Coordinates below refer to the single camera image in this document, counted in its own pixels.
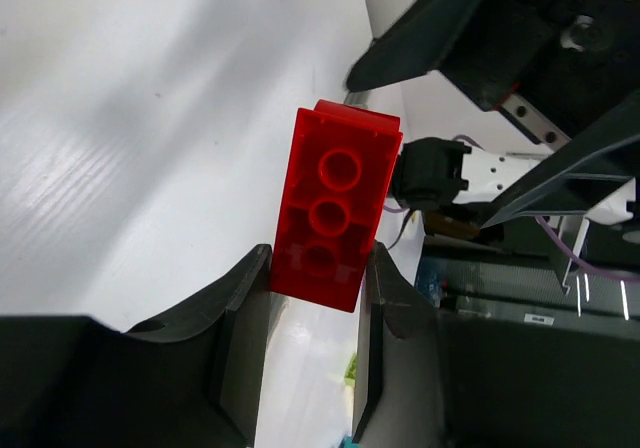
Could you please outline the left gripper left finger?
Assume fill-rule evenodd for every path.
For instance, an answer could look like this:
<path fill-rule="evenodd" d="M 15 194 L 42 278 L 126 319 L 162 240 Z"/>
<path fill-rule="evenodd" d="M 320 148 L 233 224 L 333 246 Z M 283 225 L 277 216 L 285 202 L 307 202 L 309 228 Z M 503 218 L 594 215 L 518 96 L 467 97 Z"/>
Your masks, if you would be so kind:
<path fill-rule="evenodd" d="M 88 316 L 1 320 L 5 447 L 250 447 L 272 250 L 126 332 Z"/>

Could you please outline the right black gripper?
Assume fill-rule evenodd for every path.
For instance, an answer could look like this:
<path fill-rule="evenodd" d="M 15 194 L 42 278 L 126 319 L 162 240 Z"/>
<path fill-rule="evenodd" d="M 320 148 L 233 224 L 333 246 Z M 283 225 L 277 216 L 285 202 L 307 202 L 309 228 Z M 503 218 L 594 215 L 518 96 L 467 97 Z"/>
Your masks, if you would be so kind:
<path fill-rule="evenodd" d="M 415 0 L 345 86 L 365 92 L 437 68 L 483 111 L 519 123 L 538 110 L 576 135 L 491 202 L 484 228 L 639 216 L 639 0 Z"/>

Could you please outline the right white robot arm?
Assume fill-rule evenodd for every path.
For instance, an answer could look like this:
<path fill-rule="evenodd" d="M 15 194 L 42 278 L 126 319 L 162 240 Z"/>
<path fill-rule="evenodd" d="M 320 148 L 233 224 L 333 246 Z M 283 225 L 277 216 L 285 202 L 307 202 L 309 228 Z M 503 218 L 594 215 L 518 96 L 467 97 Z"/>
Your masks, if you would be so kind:
<path fill-rule="evenodd" d="M 549 154 L 410 142 L 391 182 L 402 207 L 460 205 L 482 228 L 522 216 L 638 218 L 639 0 L 415 0 L 346 86 L 366 92 L 434 71 Z"/>

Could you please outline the red curved lego half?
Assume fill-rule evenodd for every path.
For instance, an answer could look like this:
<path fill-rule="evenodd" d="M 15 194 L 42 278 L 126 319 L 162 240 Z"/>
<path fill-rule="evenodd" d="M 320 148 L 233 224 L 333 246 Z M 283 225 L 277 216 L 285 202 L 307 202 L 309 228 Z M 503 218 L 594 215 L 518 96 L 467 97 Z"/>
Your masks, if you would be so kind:
<path fill-rule="evenodd" d="M 272 291 L 354 310 L 402 138 L 396 116 L 327 100 L 298 110 Z"/>

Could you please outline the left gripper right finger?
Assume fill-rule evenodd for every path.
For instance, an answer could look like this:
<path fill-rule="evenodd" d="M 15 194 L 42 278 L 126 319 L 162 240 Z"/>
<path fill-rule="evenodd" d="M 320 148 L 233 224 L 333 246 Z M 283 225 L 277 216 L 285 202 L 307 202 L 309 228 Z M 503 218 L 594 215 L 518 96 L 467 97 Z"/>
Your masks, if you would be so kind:
<path fill-rule="evenodd" d="M 353 439 L 362 447 L 635 447 L 639 343 L 448 314 L 369 257 Z"/>

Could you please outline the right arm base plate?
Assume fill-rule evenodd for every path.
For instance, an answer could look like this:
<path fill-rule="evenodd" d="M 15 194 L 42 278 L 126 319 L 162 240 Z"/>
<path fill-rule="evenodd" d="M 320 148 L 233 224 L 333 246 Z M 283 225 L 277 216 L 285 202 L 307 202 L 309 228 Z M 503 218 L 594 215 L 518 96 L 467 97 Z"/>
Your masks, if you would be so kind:
<path fill-rule="evenodd" d="M 639 285 L 586 274 L 578 269 L 561 282 L 539 256 L 481 249 L 428 237 L 415 286 L 436 299 L 446 294 L 540 308 L 573 309 L 600 316 L 639 319 Z"/>

